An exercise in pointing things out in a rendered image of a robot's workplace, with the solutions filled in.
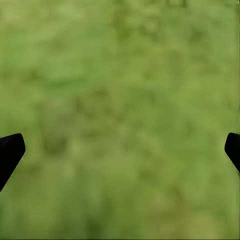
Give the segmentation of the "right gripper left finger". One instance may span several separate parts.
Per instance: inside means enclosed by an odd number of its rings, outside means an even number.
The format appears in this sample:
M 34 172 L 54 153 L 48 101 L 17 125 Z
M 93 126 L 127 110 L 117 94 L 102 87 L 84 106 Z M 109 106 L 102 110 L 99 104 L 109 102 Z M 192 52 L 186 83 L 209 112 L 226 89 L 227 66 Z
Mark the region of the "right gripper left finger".
M 0 192 L 26 152 L 21 133 L 0 138 Z

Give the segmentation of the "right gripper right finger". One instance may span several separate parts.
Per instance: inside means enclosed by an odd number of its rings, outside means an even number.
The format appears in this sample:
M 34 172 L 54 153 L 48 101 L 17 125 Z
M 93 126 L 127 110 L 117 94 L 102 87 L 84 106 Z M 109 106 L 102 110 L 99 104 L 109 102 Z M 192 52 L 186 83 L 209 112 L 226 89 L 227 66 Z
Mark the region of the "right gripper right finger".
M 224 150 L 240 172 L 240 134 L 228 134 Z

